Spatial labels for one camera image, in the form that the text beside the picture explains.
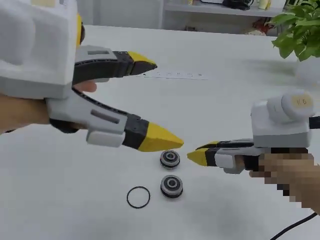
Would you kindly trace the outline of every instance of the black ring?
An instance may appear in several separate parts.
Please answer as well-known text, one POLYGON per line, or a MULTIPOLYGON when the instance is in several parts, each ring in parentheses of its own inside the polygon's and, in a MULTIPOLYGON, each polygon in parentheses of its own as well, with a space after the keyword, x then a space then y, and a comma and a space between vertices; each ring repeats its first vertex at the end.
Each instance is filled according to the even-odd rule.
POLYGON ((150 198, 151 198, 151 194, 150 191, 145 187, 145 186, 135 186, 134 188, 130 189, 130 191, 128 191, 128 193, 126 194, 126 202, 129 204, 130 207, 134 208, 134 209, 143 209, 145 206, 147 206, 150 202, 150 198), (148 201, 146 201, 146 203, 142 206, 134 206, 130 203, 129 201, 129 195, 130 193, 135 190, 135 189, 143 189, 146 190, 146 192, 148 193, 148 201))

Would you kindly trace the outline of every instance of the white wall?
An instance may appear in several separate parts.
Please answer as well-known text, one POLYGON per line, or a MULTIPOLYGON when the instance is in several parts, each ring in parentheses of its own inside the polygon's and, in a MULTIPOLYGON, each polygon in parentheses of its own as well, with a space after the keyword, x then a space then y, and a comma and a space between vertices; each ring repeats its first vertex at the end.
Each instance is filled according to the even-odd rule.
POLYGON ((95 0, 76 0, 78 4, 78 12, 82 17, 85 25, 94 23, 94 1, 95 0))

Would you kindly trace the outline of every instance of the white table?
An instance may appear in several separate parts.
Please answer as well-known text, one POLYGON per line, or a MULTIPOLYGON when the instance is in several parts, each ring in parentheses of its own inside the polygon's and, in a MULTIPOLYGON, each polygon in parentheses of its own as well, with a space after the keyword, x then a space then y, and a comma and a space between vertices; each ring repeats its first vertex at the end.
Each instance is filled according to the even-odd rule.
MULTIPOLYGON (((202 81, 113 79, 93 94, 183 138, 181 164, 168 172, 160 166, 159 152, 87 145, 85 131, 65 135, 49 126, 31 126, 2 135, 1 239, 269 240, 309 215, 310 210, 290 202, 276 186, 264 185, 263 179, 251 179, 246 172, 225 174, 186 158, 213 140, 250 138, 253 101, 296 88, 291 73, 295 58, 282 60, 271 40, 87 26, 85 45, 136 51, 155 60, 159 69, 211 74, 202 81), (160 192, 161 179, 171 173, 184 185, 176 201, 160 192), (138 185, 151 192, 149 205, 140 210, 126 202, 127 192, 138 185)), ((310 150, 316 159, 319 140, 315 132, 310 150)), ((280 239, 319 239, 319 224, 315 218, 280 239)))

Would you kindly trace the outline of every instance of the white label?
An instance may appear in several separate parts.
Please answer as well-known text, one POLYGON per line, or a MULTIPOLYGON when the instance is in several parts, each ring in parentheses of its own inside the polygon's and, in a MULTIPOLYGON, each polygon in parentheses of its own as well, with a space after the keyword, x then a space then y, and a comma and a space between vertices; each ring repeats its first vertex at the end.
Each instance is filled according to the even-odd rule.
POLYGON ((208 80, 209 78, 203 73, 170 71, 170 70, 152 70, 140 75, 138 78, 156 78, 156 79, 186 79, 186 80, 208 80))

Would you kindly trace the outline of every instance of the potted plant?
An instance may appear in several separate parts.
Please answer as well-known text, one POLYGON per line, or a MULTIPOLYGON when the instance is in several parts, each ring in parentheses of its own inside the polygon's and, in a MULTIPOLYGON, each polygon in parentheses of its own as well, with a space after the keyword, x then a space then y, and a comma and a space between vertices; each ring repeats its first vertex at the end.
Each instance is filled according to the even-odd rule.
POLYGON ((271 23, 285 27, 272 43, 283 59, 296 55, 296 77, 311 84, 320 83, 320 1, 302 0, 271 23))

